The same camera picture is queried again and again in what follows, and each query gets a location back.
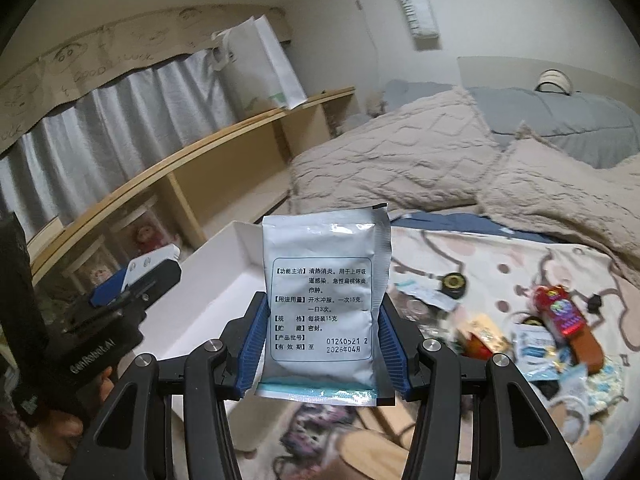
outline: plastic packaging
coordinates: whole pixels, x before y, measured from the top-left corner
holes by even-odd
[[[386,205],[263,219],[271,316],[257,395],[376,404],[390,231]]]
[[[533,306],[545,321],[558,344],[578,335],[587,325],[569,293],[561,286],[539,286],[533,293]]]
[[[604,366],[598,373],[585,380],[589,414],[595,415],[618,402],[625,393],[622,365],[606,356]]]
[[[552,404],[564,402],[567,406],[568,417],[561,428],[561,433],[569,443],[577,442],[586,434],[589,427],[587,376],[587,365],[584,363],[568,368],[559,376],[560,392],[558,396],[551,400]]]
[[[512,328],[516,366],[527,381],[551,381],[558,377],[554,365],[556,341],[543,326],[517,324]]]

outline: tape roll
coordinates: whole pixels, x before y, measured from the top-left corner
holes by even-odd
[[[450,272],[442,278],[440,291],[454,300],[459,300],[466,293],[466,278],[459,272]]]

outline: drawn paper banner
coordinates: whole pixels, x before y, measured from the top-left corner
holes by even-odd
[[[291,31],[284,13],[250,5],[148,12],[79,34],[34,60],[0,86],[0,153],[56,106],[136,68],[216,45],[212,33],[266,15],[279,41]]]

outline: textured pillow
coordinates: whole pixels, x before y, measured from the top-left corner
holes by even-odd
[[[474,204],[500,157],[471,95],[454,88],[370,120],[297,156],[292,213],[387,202],[425,211]]]
[[[511,228],[596,247],[640,286],[640,156],[594,170],[526,127],[520,136],[487,176],[480,211]]]

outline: blue bedding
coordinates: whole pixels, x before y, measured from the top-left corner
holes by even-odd
[[[409,227],[413,229],[427,229],[429,231],[456,231],[464,233],[476,233],[484,235],[497,235],[506,238],[519,238],[531,242],[559,243],[561,240],[551,236],[515,231],[503,225],[497,224],[488,218],[472,213],[425,213],[417,211],[402,218],[394,220],[391,225],[396,227]]]

